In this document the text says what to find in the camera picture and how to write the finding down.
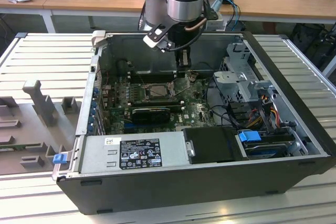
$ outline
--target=blue tab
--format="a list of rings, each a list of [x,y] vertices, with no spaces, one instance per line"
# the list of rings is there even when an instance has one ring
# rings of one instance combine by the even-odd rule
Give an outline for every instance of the blue tab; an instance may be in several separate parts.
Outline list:
[[[52,162],[54,164],[66,164],[67,163],[67,157],[68,157],[68,155],[65,154],[65,153],[56,154],[54,156],[54,159],[52,160]]]
[[[243,131],[238,136],[242,142],[261,141],[261,137],[257,131]]]

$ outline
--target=power supply label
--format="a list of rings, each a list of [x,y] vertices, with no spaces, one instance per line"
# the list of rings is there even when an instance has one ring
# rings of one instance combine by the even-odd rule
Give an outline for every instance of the power supply label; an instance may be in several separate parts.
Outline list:
[[[156,139],[120,141],[122,170],[162,166],[160,141]]]

